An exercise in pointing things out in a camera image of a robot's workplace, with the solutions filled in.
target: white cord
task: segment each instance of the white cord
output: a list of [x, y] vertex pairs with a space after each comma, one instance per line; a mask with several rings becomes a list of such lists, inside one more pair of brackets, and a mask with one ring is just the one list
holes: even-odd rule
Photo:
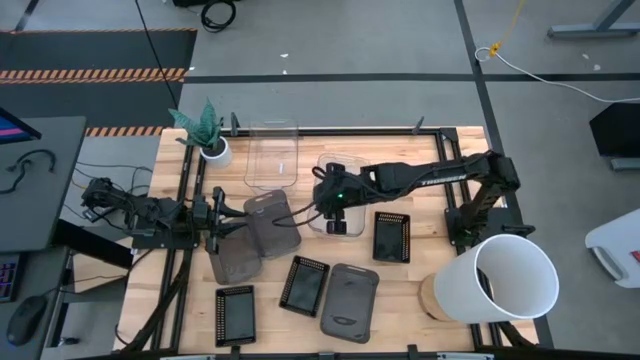
[[[489, 50], [490, 50], [490, 49], [489, 49], [488, 47], [481, 47], [481, 48], [478, 48], [478, 49], [476, 50], [476, 53], [475, 53], [476, 60], [478, 60], [478, 61], [480, 61], [480, 62], [485, 62], [485, 61], [487, 61], [487, 60], [490, 60], [491, 58], [489, 57], [489, 55], [487, 55], [487, 57], [482, 58], [482, 59], [481, 59], [481, 58], [479, 57], [479, 55], [478, 55], [478, 54], [479, 54], [480, 52], [482, 52], [482, 51], [486, 51], [486, 52], [488, 53], [488, 52], [489, 52]], [[601, 98], [599, 98], [599, 97], [597, 97], [597, 96], [595, 96], [595, 95], [589, 94], [588, 92], [586, 92], [586, 91], [584, 91], [584, 90], [582, 90], [582, 89], [579, 89], [579, 88], [577, 88], [577, 87], [575, 87], [575, 86], [571, 86], [571, 85], [568, 85], [568, 84], [559, 83], [559, 82], [555, 82], [555, 81], [548, 81], [548, 80], [545, 80], [545, 79], [543, 79], [543, 78], [541, 78], [541, 77], [535, 76], [535, 75], [533, 75], [532, 73], [530, 73], [530, 72], [528, 72], [528, 71], [526, 71], [526, 70], [520, 69], [519, 67], [517, 67], [517, 66], [515, 66], [515, 65], [511, 64], [510, 62], [508, 62], [507, 60], [505, 60], [502, 56], [500, 56], [500, 54], [498, 54], [498, 53], [496, 53], [496, 57], [498, 57], [498, 59], [500, 59], [500, 61], [502, 61], [505, 65], [507, 65], [508, 67], [512, 68], [513, 70], [516, 70], [516, 71], [519, 71], [519, 72], [521, 72], [521, 73], [523, 73], [523, 74], [529, 75], [529, 76], [531, 76], [532, 78], [534, 78], [534, 79], [536, 79], [536, 80], [538, 80], [538, 81], [542, 81], [542, 82], [543, 82], [543, 83], [545, 83], [545, 84], [555, 85], [555, 86], [562, 86], [562, 87], [565, 87], [565, 88], [568, 88], [568, 89], [571, 89], [571, 90], [575, 90], [575, 91], [577, 91], [577, 92], [579, 92], [579, 93], [582, 93], [583, 95], [586, 95], [586, 96], [588, 96], [588, 97], [590, 97], [590, 98], [592, 98], [593, 100], [596, 100], [596, 101], [600, 101], [600, 102], [603, 102], [603, 103], [610, 103], [610, 104], [613, 104], [613, 103], [621, 103], [621, 102], [635, 102], [635, 101], [640, 101], [640, 98], [617, 99], [617, 100], [601, 99]]]

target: wooden tabletop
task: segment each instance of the wooden tabletop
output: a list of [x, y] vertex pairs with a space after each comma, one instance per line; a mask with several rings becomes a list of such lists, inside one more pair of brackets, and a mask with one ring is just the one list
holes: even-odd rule
[[[487, 150], [482, 127], [459, 127], [463, 155]], [[185, 137], [183, 130], [167, 129], [158, 148], [149, 196], [175, 197], [180, 180], [184, 146], [175, 141]], [[227, 205], [242, 209], [243, 203], [256, 194], [244, 182], [249, 152], [248, 138], [230, 138], [233, 162], [225, 169], [206, 169], [204, 193], [212, 202], [214, 186], [221, 186]], [[434, 136], [305, 136], [298, 142], [298, 178], [288, 201], [293, 211], [311, 200], [314, 177], [311, 168], [325, 153], [357, 156], [370, 163], [402, 161], [411, 165], [437, 161]], [[192, 176], [187, 197], [193, 194], [198, 155], [194, 154]], [[479, 184], [469, 183], [472, 195]], [[454, 186], [456, 201], [462, 203], [459, 187]], [[246, 284], [255, 286], [257, 342], [243, 345], [242, 353], [317, 353], [331, 352], [405, 352], [408, 344], [419, 351], [472, 350], [468, 325], [440, 322], [429, 318], [420, 308], [417, 293], [420, 281], [437, 272], [455, 257], [447, 240], [443, 217], [446, 207], [444, 186], [418, 189], [393, 202], [371, 205], [367, 209], [363, 234], [348, 241], [319, 235], [308, 226], [299, 227], [302, 243], [295, 254], [327, 263], [346, 263], [373, 270], [380, 276], [371, 339], [356, 344], [329, 337], [320, 331], [320, 317], [309, 318], [278, 306], [294, 254], [263, 261], [259, 276]], [[374, 211], [396, 212], [411, 216], [411, 263], [393, 264], [371, 258]], [[306, 219], [299, 215], [296, 220]], [[130, 340], [142, 327], [158, 301], [166, 252], [156, 250], [133, 270], [125, 295], [119, 331]], [[176, 259], [177, 271], [180, 257]], [[200, 246], [193, 256], [182, 327], [180, 353], [228, 353], [229, 348], [215, 347], [215, 281], [208, 254]], [[173, 308], [167, 312], [162, 346], [169, 344]], [[517, 322], [523, 336], [537, 342], [533, 321]], [[482, 326], [485, 344], [490, 344], [487, 326]], [[116, 340], [114, 348], [123, 345]]]

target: gray floor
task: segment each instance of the gray floor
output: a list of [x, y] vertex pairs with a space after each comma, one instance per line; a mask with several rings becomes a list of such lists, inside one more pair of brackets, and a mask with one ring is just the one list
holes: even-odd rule
[[[557, 40], [556, 24], [593, 21], [611, 1], [530, 1], [501, 54], [536, 73], [640, 72], [640, 38]], [[0, 29], [12, 29], [27, 0], [5, 0]], [[140, 0], [150, 27], [196, 27], [196, 14], [171, 1]], [[495, 42], [511, 21], [515, 0], [465, 0], [478, 46]], [[624, 21], [640, 21], [635, 4]], [[140, 28], [131, 0], [40, 0], [27, 29]], [[220, 34], [198, 32], [190, 76], [429, 72], [470, 74], [453, 3], [446, 0], [243, 0], [238, 18]], [[486, 73], [512, 73], [497, 60]], [[575, 84], [602, 97], [640, 96], [640, 82]], [[558, 348], [640, 354], [640, 290], [617, 287], [584, 247], [594, 227], [640, 207], [638, 173], [617, 174], [598, 156], [588, 121], [606, 105], [538, 83], [489, 83], [505, 150], [522, 181], [518, 198], [537, 231], [531, 238], [556, 264], [558, 303], [548, 315]], [[472, 82], [331, 82], [186, 84], [180, 109], [200, 112], [206, 97], [219, 114], [293, 118], [303, 126], [484, 125]], [[151, 166], [157, 139], [88, 139], [81, 159], [97, 164]], [[129, 184], [130, 170], [86, 169]], [[87, 179], [76, 174], [78, 183]], [[137, 183], [148, 181], [140, 174]], [[67, 204], [79, 208], [79, 190]], [[66, 211], [63, 216], [77, 221]], [[119, 294], [114, 289], [112, 294]], [[74, 305], [64, 334], [84, 345], [45, 352], [45, 359], [105, 354], [121, 303]], [[83, 314], [100, 313], [104, 319]]]

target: monitor screen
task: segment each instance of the monitor screen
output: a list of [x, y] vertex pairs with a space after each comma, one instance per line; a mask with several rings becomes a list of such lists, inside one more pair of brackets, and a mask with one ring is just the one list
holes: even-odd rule
[[0, 108], [0, 144], [39, 138], [40, 133]]

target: potted plant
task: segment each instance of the potted plant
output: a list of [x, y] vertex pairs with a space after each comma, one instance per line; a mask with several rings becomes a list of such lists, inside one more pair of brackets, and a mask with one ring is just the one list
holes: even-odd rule
[[216, 111], [207, 99], [207, 104], [200, 115], [200, 122], [190, 119], [178, 110], [169, 109], [176, 123], [187, 130], [189, 137], [176, 139], [181, 144], [200, 147], [200, 154], [209, 164], [216, 168], [228, 166], [233, 159], [227, 139], [220, 136], [223, 119], [216, 120]]

